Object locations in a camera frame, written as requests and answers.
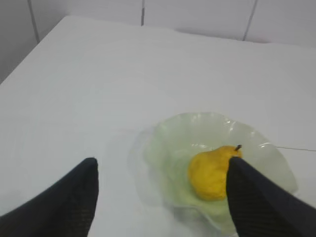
pear stem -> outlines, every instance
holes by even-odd
[[[238,145],[238,146],[235,148],[235,151],[238,151],[240,148],[242,148],[242,145]]]

white table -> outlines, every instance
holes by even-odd
[[[177,113],[216,111],[279,147],[316,150],[315,61],[315,49],[66,17],[0,86],[0,214],[95,156],[90,236],[190,236],[137,196],[126,159],[139,131]],[[316,153],[280,150],[301,198],[316,206]]]

pear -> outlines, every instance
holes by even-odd
[[[226,175],[229,160],[242,158],[241,145],[222,146],[193,157],[188,166],[188,179],[199,198],[206,201],[226,198]]]

white tile wall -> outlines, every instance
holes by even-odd
[[[26,0],[0,1],[0,83],[35,47]]]
[[[241,40],[255,0],[146,0],[145,25]]]
[[[259,0],[246,40],[316,47],[316,0]]]
[[[66,15],[140,25],[142,0],[32,0],[33,11],[43,39]]]

green glass bowl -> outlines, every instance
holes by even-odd
[[[188,164],[197,153],[242,144],[243,159],[250,165],[288,192],[298,189],[286,159],[268,139],[217,113],[176,115],[143,132],[136,143],[130,164],[141,198],[157,204],[154,200],[161,196],[169,206],[186,209],[192,218],[203,215],[214,230],[212,236],[232,235],[236,230],[227,199],[203,201],[188,182]]]

